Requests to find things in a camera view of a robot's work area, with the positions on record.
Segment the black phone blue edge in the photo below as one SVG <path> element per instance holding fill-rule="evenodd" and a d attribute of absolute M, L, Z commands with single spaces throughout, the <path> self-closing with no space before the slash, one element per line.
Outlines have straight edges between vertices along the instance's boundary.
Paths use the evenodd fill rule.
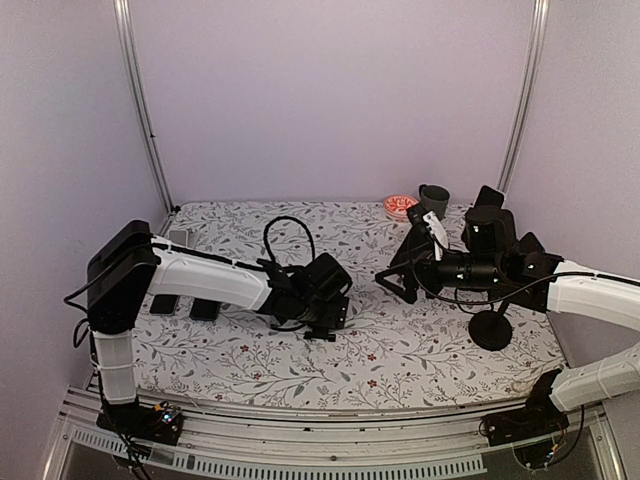
<path fill-rule="evenodd" d="M 194 321 L 212 322 L 218 318 L 221 304 L 216 301 L 195 299 L 191 306 L 189 318 Z"/>

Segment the white phone stand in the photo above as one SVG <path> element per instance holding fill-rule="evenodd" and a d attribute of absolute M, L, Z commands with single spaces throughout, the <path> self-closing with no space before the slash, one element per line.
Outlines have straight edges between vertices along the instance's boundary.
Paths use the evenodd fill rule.
<path fill-rule="evenodd" d="M 167 239 L 172 243 L 193 248 L 198 239 L 198 233 L 184 229 L 171 229 L 167 232 Z"/>

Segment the black phone silver edge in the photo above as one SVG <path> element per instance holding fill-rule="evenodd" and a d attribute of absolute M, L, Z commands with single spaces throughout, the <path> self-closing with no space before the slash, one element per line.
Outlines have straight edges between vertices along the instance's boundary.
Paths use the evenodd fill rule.
<path fill-rule="evenodd" d="M 175 313 L 179 302 L 176 295 L 156 295 L 150 305 L 149 313 L 155 316 L 171 316 Z"/>

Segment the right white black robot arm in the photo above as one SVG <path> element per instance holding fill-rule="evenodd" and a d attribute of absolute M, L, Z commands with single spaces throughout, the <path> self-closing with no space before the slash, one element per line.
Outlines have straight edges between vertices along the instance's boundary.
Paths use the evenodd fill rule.
<path fill-rule="evenodd" d="M 475 204 L 466 212 L 462 251 L 447 246 L 433 213 L 415 205 L 408 218 L 411 229 L 376 282 L 409 304 L 418 291 L 444 301 L 445 287 L 486 293 L 468 323 L 472 341 L 484 350 L 499 351 L 511 342 L 511 305 L 639 328 L 638 281 L 550 254 L 532 233 L 518 238 L 512 213 L 498 205 Z"/>

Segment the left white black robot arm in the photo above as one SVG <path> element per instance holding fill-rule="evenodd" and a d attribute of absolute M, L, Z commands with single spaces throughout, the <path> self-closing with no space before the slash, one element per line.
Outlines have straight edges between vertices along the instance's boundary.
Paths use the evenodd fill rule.
<path fill-rule="evenodd" d="M 246 262 L 180 246 L 133 220 L 89 262 L 86 283 L 64 297 L 75 307 L 86 297 L 85 313 L 96 349 L 96 368 L 111 419 L 128 434 L 148 426 L 137 401 L 132 331 L 148 295 L 185 296 L 229 304 L 280 323 L 308 327 L 310 339 L 332 341 L 343 327 L 353 284 L 330 254 L 314 254 L 305 266 L 278 264 L 268 256 Z"/>

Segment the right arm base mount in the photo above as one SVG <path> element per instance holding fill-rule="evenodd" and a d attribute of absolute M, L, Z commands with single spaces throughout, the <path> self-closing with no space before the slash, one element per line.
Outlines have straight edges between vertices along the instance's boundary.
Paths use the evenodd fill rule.
<path fill-rule="evenodd" d="M 567 414 L 551 401 L 552 384 L 560 369 L 541 375 L 525 400 L 524 406 L 504 412 L 485 415 L 478 432 L 490 446 L 499 446 L 559 433 L 558 440 L 547 441 L 542 447 L 525 447 L 516 459 L 526 468 L 539 470 L 560 460 L 559 450 L 569 427 Z"/>

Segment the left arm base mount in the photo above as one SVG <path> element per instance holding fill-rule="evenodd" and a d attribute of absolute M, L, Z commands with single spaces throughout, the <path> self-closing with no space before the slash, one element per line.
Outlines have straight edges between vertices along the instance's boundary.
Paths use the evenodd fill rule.
<path fill-rule="evenodd" d="M 167 401 L 144 406 L 136 398 L 126 404 L 112 404 L 102 400 L 96 425 L 123 437 L 176 446 L 183 422 L 180 407 Z"/>

